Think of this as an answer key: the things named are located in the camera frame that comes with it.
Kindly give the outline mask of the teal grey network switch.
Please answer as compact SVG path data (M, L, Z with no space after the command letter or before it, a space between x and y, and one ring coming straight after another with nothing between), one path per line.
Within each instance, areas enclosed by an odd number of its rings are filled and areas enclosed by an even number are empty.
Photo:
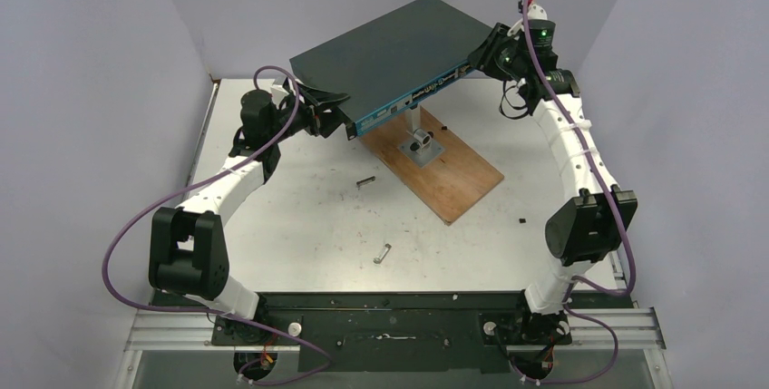
M472 72L487 24L442 0L415 0L290 58L305 86L342 93L357 138Z

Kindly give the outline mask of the dark transceiver module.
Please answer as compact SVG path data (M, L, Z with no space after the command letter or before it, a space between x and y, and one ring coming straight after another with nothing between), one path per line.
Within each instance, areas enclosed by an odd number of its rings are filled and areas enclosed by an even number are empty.
M362 188L364 185L370 184L376 180L376 176L370 176L368 178L358 180L355 185L358 189Z

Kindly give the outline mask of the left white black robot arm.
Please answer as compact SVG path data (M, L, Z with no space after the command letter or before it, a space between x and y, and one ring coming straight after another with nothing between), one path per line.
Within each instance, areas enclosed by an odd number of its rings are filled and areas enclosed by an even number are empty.
M224 228L240 205L265 185L281 157L279 143L300 131L329 137L345 117L341 92L299 85L256 88L240 100L241 125L221 167L221 178L192 191L175 208L160 208L151 220L149 281L152 287L238 316L235 332L255 345L269 335L259 295L229 273Z

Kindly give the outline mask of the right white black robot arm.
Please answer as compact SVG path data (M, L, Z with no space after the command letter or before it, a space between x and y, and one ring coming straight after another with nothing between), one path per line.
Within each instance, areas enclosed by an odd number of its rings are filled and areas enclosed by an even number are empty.
M469 63L515 86L559 168L565 201L545 225L548 269L525 288L528 307L512 319L516 336L535 342L549 330L547 314L562 310L569 288L618 249L638 200L633 191L619 187L600 158L576 78L557 66L555 24L531 20L515 34L510 30L497 23L470 53Z

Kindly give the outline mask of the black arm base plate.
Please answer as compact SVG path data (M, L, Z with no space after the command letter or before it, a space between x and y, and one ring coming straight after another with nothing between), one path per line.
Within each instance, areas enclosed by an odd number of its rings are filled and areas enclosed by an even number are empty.
M257 320L320 347L301 346L297 369L326 365L330 372L443 372L477 369L507 374L507 346L520 346L516 360L534 359L557 338L564 315L537 323L519 292L267 293Z

